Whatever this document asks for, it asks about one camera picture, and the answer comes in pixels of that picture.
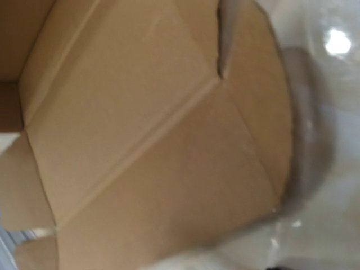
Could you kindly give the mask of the brown cardboard box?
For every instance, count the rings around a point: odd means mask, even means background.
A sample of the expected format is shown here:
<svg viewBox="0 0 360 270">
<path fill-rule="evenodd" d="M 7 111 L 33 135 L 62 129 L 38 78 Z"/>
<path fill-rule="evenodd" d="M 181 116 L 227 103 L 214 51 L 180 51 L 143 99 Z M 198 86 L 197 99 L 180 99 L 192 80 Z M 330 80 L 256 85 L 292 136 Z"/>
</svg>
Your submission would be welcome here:
<svg viewBox="0 0 360 270">
<path fill-rule="evenodd" d="M 291 102 L 256 1 L 2 1 L 16 269 L 139 269 L 270 216 Z"/>
</svg>

